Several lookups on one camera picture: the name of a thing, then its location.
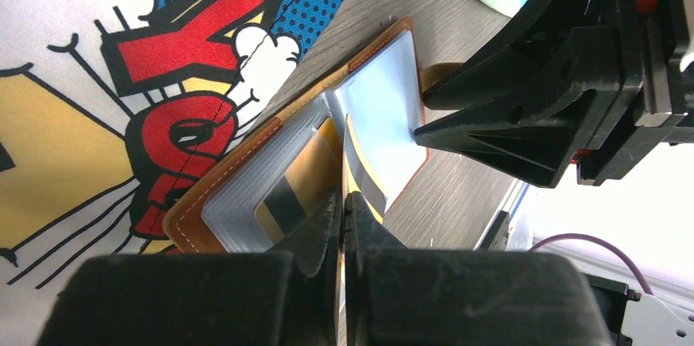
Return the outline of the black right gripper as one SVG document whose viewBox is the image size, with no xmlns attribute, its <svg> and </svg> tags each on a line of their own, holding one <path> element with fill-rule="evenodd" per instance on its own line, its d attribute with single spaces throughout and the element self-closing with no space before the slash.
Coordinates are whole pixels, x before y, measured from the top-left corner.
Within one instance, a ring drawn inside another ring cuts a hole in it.
<svg viewBox="0 0 694 346">
<path fill-rule="evenodd" d="M 661 143 L 691 144 L 693 0 L 588 1 L 528 0 L 424 91 L 428 108 L 456 112 L 418 128 L 417 144 L 540 187 L 578 154 L 577 182 L 600 186 Z M 587 5 L 611 28 L 579 27 Z"/>
</svg>

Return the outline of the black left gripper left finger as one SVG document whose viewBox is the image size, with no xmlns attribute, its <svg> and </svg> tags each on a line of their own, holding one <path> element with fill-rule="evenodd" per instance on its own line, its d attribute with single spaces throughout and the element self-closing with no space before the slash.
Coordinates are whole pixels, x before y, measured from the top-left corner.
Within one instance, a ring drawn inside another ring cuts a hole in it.
<svg viewBox="0 0 694 346">
<path fill-rule="evenodd" d="M 70 278 L 41 345 L 334 345 L 342 197 L 263 253 L 113 255 Z"/>
</svg>

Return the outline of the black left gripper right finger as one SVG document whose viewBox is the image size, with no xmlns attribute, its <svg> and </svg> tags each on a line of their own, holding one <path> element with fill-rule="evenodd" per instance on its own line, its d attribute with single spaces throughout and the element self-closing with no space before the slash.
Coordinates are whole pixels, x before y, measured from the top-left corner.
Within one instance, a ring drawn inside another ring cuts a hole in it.
<svg viewBox="0 0 694 346">
<path fill-rule="evenodd" d="M 554 254 L 409 249 L 345 198 L 350 345 L 608 345 L 587 280 Z"/>
</svg>

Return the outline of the brown leather card holder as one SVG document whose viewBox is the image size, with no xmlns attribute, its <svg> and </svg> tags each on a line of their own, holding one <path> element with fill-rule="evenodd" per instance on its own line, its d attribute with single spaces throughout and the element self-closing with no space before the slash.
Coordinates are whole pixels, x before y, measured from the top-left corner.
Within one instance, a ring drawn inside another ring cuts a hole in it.
<svg viewBox="0 0 694 346">
<path fill-rule="evenodd" d="M 386 211 L 429 158 L 412 19 L 403 17 L 351 60 L 255 129 L 164 218 L 176 252 L 264 252 L 342 195 L 345 116 L 387 196 Z"/>
</svg>

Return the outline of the gold credit card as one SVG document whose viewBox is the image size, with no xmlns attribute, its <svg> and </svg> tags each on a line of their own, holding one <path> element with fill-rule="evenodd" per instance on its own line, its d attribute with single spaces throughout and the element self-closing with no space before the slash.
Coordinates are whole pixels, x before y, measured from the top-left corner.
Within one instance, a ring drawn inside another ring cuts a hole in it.
<svg viewBox="0 0 694 346">
<path fill-rule="evenodd" d="M 360 192 L 364 196 L 372 216 L 378 223 L 383 224 L 387 196 L 383 192 L 382 184 L 376 175 L 375 169 L 370 165 L 359 143 L 350 115 L 345 116 L 342 148 L 343 197 L 345 198 L 349 193 Z"/>
</svg>

